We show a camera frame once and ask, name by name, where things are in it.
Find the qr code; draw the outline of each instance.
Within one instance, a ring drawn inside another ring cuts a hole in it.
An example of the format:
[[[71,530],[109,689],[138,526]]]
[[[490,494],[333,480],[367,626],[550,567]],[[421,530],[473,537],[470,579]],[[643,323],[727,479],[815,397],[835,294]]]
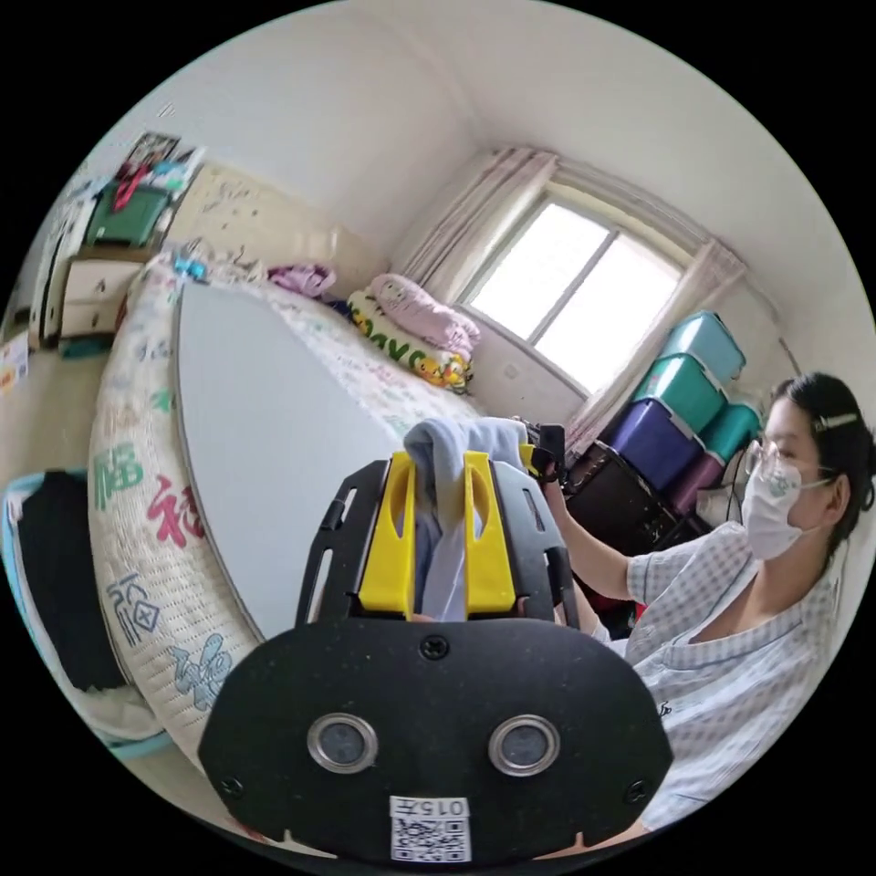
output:
[[[466,863],[472,859],[468,819],[392,820],[392,859]]]

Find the screw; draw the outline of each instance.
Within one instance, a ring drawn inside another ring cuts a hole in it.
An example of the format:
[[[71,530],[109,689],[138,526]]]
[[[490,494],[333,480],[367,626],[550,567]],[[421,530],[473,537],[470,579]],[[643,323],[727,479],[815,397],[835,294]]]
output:
[[[629,806],[635,806],[648,796],[650,790],[647,782],[633,782],[624,793],[623,802]]]
[[[442,660],[450,651],[450,644],[443,636],[426,636],[420,642],[420,654],[426,660]]]
[[[244,786],[240,784],[238,779],[233,777],[224,778],[219,783],[219,787],[222,789],[222,793],[231,799],[237,800],[244,795]]]

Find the black hair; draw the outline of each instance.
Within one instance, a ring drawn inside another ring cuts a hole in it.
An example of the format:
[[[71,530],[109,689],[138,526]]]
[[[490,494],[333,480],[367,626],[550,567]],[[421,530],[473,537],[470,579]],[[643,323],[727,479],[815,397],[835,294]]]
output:
[[[849,505],[830,534],[830,557],[858,525],[860,512],[869,511],[876,500],[876,440],[852,391],[838,377],[815,371],[783,381],[772,402],[779,399],[791,400],[808,415],[823,476],[849,478]]]

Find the ceiling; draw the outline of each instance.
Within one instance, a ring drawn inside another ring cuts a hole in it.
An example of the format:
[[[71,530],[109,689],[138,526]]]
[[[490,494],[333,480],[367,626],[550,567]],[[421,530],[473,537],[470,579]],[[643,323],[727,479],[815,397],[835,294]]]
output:
[[[871,323],[848,250],[803,173],[747,110],[677,57],[534,0],[349,6],[407,43],[480,142],[548,148],[657,195],[733,248],[786,316],[830,292]]]

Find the gray cloth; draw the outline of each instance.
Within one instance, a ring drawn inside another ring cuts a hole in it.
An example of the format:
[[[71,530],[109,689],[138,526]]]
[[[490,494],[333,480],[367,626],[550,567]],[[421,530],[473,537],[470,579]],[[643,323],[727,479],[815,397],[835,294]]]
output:
[[[405,435],[404,449],[417,470],[415,604],[422,614],[465,620],[464,453],[486,453],[526,471],[520,459],[526,442],[523,423],[497,417],[424,420]]]

